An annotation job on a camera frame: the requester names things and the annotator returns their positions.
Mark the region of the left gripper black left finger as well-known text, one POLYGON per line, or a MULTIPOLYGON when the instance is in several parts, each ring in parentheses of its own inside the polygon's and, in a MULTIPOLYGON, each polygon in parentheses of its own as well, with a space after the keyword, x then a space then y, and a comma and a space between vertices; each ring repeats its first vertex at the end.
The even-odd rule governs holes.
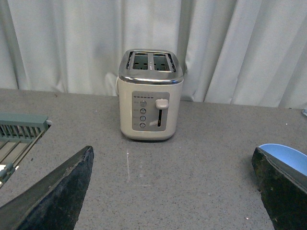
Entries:
POLYGON ((89 186, 94 150, 86 146, 1 206, 2 230, 72 230, 89 186))

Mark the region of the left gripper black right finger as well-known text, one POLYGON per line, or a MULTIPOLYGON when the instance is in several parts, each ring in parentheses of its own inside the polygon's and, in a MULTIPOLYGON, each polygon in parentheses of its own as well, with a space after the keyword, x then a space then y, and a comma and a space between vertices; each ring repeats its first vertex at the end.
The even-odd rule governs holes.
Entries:
POLYGON ((307 228, 307 176, 257 147, 252 156, 261 199, 276 230, 307 228))

